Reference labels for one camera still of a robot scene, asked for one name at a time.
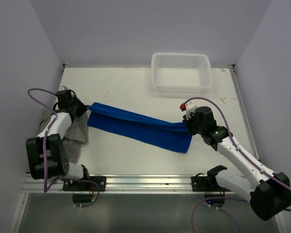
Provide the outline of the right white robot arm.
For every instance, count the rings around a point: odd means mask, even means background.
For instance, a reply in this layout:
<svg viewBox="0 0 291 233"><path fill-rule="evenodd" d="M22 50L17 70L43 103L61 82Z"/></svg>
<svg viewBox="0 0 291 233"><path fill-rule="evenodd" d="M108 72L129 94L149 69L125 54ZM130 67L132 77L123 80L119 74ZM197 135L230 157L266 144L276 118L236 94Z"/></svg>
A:
<svg viewBox="0 0 291 233"><path fill-rule="evenodd" d="M241 173L236 175L224 166L213 169L206 179L210 190L224 187L239 195L262 220L269 220L291 206L290 180L283 172L275 173L249 154L233 137L228 126L217 125L212 110L183 103L183 122L190 135L200 135L204 142L226 157Z"/></svg>

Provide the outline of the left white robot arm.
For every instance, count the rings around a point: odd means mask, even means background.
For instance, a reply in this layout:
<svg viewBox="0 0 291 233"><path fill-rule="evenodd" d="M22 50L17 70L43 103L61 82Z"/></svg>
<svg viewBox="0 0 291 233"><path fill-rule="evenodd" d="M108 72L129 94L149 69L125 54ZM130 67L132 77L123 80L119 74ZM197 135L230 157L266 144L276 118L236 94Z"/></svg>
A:
<svg viewBox="0 0 291 233"><path fill-rule="evenodd" d="M72 179L79 190L87 190L91 185L88 171L84 165L76 165L69 161L63 138L74 121L86 113L88 106L82 103L71 89L59 90L56 93L41 88L29 89L29 97L46 108L48 107L44 103L33 97L32 91L46 92L57 98L55 107L49 108L51 118L45 129L26 141L32 178L45 181L57 177Z"/></svg>

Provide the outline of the blue microfiber towel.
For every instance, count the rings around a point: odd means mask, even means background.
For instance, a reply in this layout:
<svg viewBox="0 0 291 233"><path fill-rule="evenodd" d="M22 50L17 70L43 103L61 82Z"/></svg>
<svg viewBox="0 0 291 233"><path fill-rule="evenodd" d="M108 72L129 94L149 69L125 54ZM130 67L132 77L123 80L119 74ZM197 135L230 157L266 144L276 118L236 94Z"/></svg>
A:
<svg viewBox="0 0 291 233"><path fill-rule="evenodd" d="M89 127L173 152L186 153L190 147L192 136L183 122L167 122L97 102L89 110Z"/></svg>

